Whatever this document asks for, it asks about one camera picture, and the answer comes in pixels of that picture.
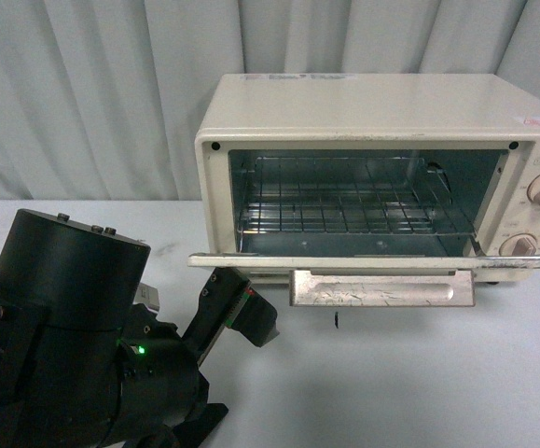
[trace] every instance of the cream-colored toaster oven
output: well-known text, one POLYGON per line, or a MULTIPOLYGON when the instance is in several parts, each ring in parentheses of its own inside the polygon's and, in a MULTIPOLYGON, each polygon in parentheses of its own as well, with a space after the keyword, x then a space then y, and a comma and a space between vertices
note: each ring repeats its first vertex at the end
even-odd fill
POLYGON ((494 75, 226 75, 189 265, 294 305, 471 305, 540 269, 540 100, 494 75))

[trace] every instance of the open oven door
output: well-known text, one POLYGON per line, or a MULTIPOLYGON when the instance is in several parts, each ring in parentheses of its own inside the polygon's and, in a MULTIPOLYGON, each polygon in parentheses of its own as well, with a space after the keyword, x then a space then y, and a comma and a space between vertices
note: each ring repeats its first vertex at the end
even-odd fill
POLYGON ((263 257, 193 254, 194 267, 232 267, 261 283, 290 283, 293 306, 473 306, 475 277, 540 269, 529 257, 263 257))

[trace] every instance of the curtain fold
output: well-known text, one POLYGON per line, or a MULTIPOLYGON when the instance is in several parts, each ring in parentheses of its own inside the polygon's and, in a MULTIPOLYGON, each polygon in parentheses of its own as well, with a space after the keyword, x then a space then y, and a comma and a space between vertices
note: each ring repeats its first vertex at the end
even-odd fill
POLYGON ((0 198, 199 199, 225 73, 497 73, 540 96, 540 0, 0 0, 0 198))

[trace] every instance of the black robotic gripper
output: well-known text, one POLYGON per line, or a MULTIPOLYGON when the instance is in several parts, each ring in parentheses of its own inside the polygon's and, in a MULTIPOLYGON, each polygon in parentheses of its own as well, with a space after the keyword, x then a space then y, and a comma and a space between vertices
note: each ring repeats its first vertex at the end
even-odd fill
POLYGON ((216 269, 181 337, 134 302, 149 251, 19 210, 0 255, 0 448, 194 448, 226 415, 199 366, 224 327, 273 338, 276 310, 216 269))

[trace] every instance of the white table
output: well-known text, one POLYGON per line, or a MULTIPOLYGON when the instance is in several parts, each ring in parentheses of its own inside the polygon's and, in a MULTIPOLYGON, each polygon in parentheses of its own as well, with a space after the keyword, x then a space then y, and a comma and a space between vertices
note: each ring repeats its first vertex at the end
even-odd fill
MULTIPOLYGON (((64 212, 152 247, 143 281, 184 330, 209 272, 201 203, 0 202, 0 250, 18 208, 64 212)), ((258 291, 281 335, 264 348, 225 330, 202 366, 230 412, 211 447, 540 448, 540 272, 477 288, 468 309, 290 308, 258 291)))

